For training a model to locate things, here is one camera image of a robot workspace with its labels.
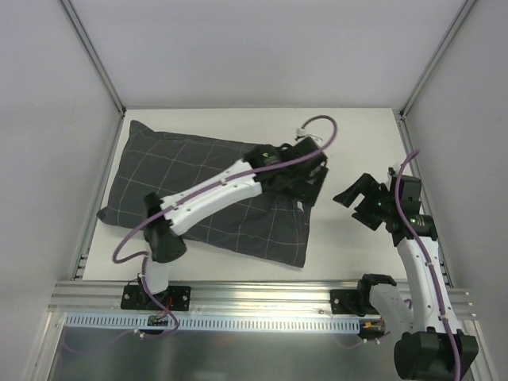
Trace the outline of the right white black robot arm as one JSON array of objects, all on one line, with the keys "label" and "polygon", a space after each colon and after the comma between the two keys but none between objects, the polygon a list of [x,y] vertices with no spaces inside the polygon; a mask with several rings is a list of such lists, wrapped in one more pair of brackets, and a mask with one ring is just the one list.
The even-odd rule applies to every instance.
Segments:
[{"label": "right white black robot arm", "polygon": [[388,183],[362,174],[334,197],[344,207],[362,196],[353,218],[371,230],[386,226],[406,271],[410,297],[404,299],[389,275],[365,274],[354,291],[332,290],[332,311],[366,317],[378,314],[396,338],[394,365],[404,380],[460,380],[479,345],[453,310],[439,261],[437,228],[421,214],[421,180],[388,172]]}]

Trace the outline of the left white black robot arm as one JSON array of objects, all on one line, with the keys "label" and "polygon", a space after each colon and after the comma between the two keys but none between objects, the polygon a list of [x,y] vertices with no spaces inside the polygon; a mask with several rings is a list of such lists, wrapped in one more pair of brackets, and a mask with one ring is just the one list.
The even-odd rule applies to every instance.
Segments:
[{"label": "left white black robot arm", "polygon": [[257,145],[223,172],[180,194],[144,199],[148,222],[143,228],[148,259],[138,300],[150,310],[166,299],[169,264],[186,252],[183,234],[201,220],[236,202],[263,193],[283,194],[313,206],[328,172],[327,156],[311,137],[295,145]]}]

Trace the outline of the dark grey checked pillowcase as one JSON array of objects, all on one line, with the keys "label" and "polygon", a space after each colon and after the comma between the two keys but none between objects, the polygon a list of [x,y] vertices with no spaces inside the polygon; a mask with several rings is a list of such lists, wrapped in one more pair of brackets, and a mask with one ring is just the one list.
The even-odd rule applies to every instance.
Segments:
[{"label": "dark grey checked pillowcase", "polygon": [[327,161],[312,137],[255,145],[132,121],[98,219],[141,233],[154,264],[177,260],[193,240],[302,267]]}]

